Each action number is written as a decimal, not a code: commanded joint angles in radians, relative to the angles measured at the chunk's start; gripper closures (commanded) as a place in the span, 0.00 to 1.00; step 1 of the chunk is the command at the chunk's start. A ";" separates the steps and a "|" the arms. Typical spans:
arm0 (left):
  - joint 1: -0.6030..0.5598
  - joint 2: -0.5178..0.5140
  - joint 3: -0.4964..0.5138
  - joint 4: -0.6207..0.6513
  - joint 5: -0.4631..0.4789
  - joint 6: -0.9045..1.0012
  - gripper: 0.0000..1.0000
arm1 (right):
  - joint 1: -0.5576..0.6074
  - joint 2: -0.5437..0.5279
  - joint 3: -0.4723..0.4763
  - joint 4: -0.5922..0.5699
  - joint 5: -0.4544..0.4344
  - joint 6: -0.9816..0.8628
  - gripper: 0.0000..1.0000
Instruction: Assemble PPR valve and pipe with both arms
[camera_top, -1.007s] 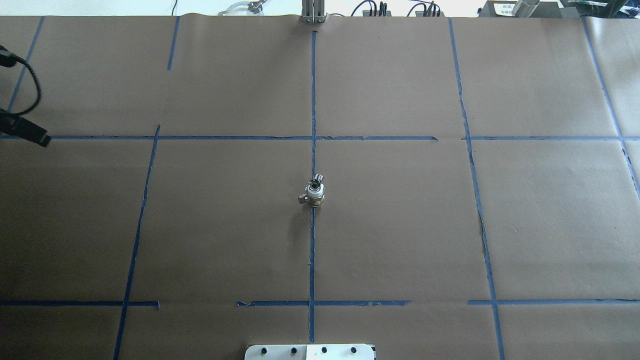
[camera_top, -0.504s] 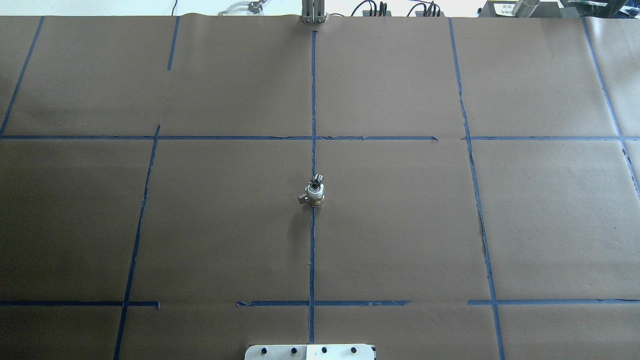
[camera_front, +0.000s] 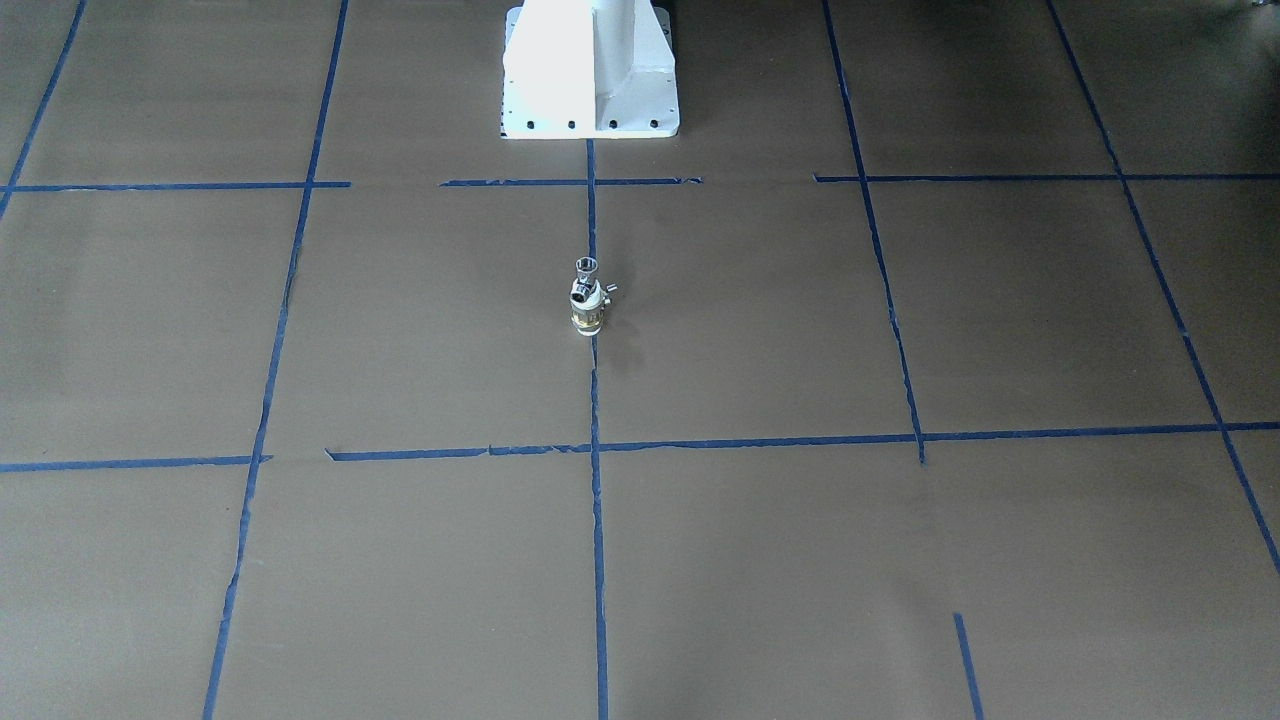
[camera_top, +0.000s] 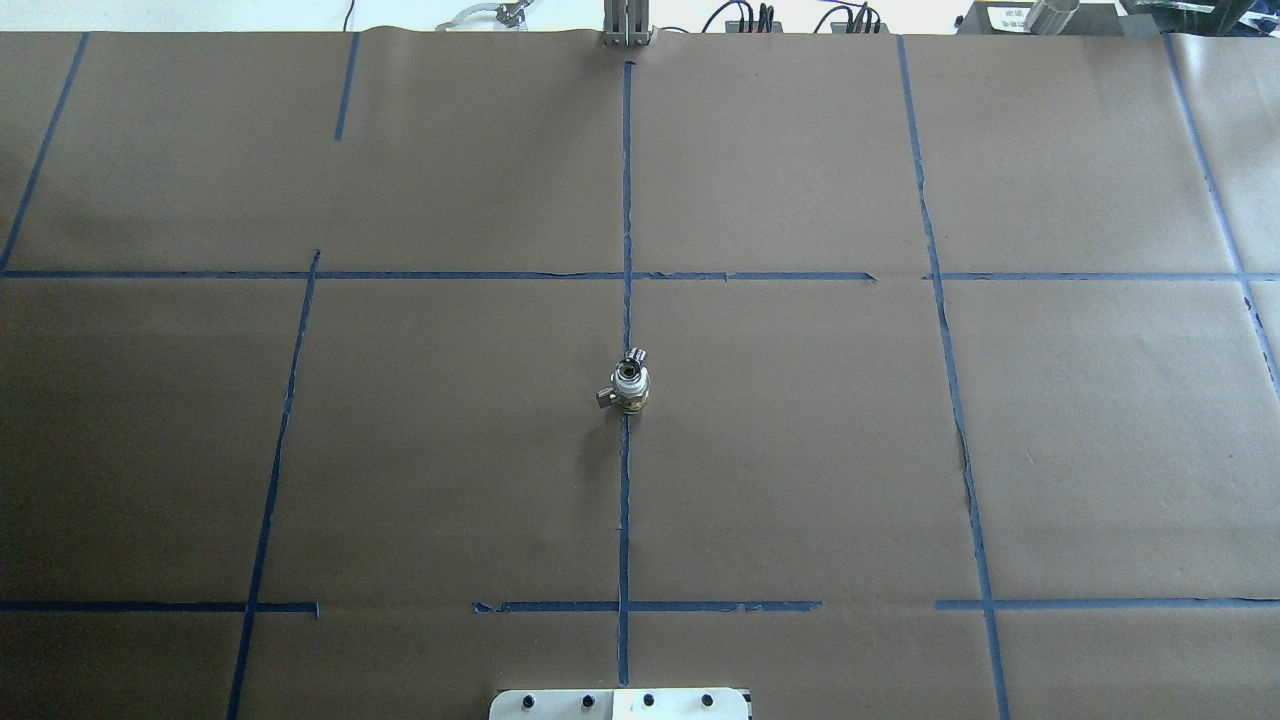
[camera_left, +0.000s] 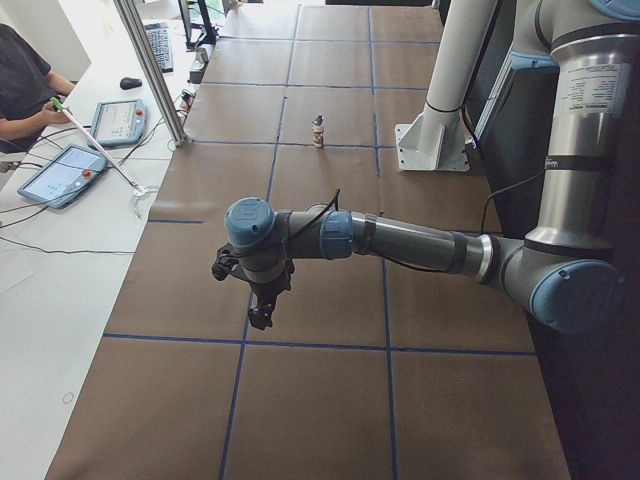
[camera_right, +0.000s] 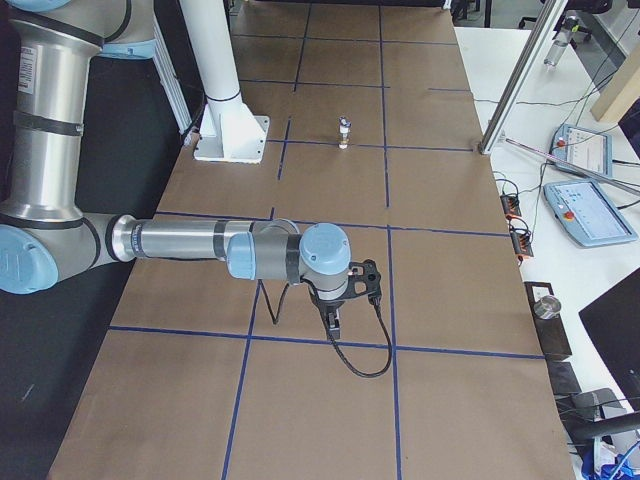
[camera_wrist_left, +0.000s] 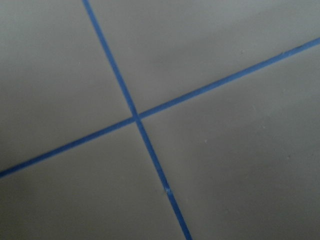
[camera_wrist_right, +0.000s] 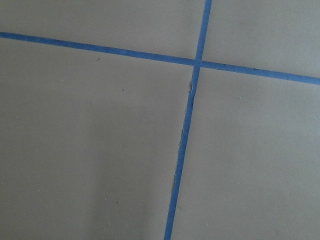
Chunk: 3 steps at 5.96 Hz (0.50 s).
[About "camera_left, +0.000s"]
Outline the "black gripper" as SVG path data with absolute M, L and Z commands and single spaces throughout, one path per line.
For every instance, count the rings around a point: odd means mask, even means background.
M 290 259 L 278 260 L 266 270 L 247 271 L 251 289 L 258 295 L 256 305 L 248 309 L 248 319 L 253 328 L 267 329 L 273 326 L 275 297 L 282 291 L 291 289 L 291 276 L 294 272 L 295 266 Z

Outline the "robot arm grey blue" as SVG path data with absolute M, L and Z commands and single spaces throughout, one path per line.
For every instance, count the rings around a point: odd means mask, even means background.
M 635 1 L 517 3 L 512 66 L 559 71 L 538 222 L 523 239 L 471 237 L 342 210 L 336 202 L 277 212 L 250 197 L 225 214 L 228 241 L 218 250 L 213 276 L 250 285 L 257 304 L 248 317 L 258 329 L 271 326 L 295 259 L 352 254 L 473 277 L 563 333 L 608 321 L 621 303 L 625 280 L 609 261 L 604 220 L 638 56 Z

